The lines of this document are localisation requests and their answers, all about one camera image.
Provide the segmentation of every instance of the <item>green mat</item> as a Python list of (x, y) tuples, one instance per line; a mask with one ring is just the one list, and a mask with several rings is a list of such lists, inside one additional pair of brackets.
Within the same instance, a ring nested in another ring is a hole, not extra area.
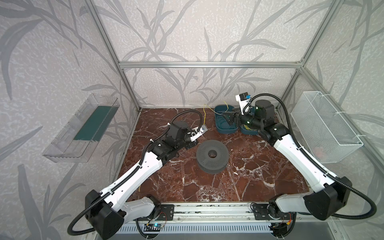
[(73, 140), (100, 141), (118, 107), (97, 106)]

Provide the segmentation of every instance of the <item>red marble tabletop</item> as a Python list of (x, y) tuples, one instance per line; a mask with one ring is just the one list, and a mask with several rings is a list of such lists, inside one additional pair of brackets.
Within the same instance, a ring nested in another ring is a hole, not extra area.
[[(160, 135), (166, 124), (177, 113), (186, 109), (143, 109), (119, 176), (130, 169), (140, 158), (143, 146), (150, 138)], [(198, 109), (204, 117), (203, 109)], [(215, 139), (224, 143), (230, 154), (227, 168), (219, 174), (208, 174), (196, 161), (197, 147), (179, 151), (180, 156), (169, 161), (152, 174), (128, 199), (137, 200), (152, 194), (161, 202), (233, 202), (268, 201), (286, 193), (308, 191), (303, 176), (276, 149), (259, 136), (216, 131), (214, 113), (205, 109), (205, 124), (209, 128), (200, 143)], [(192, 127), (199, 123), (197, 114), (188, 113), (178, 120), (187, 121)]]

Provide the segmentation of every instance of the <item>perforated spool flange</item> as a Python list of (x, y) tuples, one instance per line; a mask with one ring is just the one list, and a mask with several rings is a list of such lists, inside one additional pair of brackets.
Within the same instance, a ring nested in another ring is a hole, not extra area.
[(217, 174), (226, 168), (229, 151), (222, 142), (207, 140), (197, 148), (196, 158), (199, 167), (204, 172)]

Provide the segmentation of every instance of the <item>mesh basket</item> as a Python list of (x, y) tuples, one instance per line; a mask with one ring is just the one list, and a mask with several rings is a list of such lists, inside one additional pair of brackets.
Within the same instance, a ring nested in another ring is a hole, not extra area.
[(312, 155), (321, 163), (339, 162), (363, 145), (319, 91), (303, 92), (291, 115)]

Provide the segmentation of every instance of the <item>spool center hole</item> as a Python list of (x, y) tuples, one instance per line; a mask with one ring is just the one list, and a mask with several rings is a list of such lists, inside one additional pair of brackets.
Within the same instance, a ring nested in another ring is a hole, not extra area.
[(208, 156), (210, 158), (215, 158), (217, 156), (217, 152), (215, 150), (209, 150)]

